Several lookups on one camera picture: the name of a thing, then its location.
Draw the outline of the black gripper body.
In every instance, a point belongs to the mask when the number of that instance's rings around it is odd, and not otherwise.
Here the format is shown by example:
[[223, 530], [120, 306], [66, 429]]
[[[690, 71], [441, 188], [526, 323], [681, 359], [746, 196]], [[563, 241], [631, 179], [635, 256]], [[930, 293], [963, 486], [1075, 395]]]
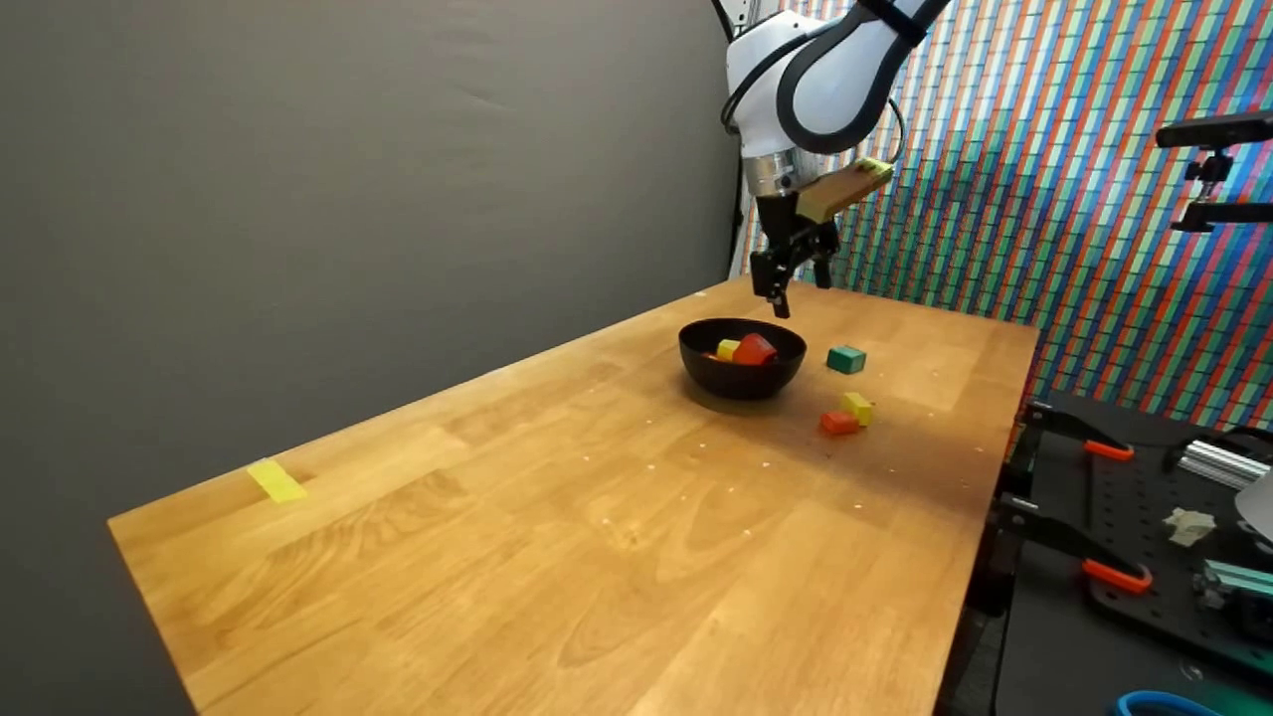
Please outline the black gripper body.
[[832, 221], [810, 221], [795, 215], [795, 199], [759, 199], [759, 228], [767, 246], [751, 256], [751, 290], [770, 293], [788, 290], [790, 273], [818, 256], [839, 252], [839, 230]]

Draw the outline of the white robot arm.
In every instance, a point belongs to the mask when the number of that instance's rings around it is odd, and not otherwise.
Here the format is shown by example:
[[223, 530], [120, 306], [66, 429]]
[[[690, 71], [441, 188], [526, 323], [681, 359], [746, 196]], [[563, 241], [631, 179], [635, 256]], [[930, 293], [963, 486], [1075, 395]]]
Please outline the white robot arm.
[[950, 0], [847, 0], [832, 21], [767, 0], [710, 0], [725, 24], [719, 122], [739, 138], [739, 166], [759, 209], [764, 246], [746, 256], [751, 290], [788, 319], [788, 284], [810, 264], [828, 286], [839, 252], [828, 217], [798, 204], [822, 188], [798, 159], [860, 146]]

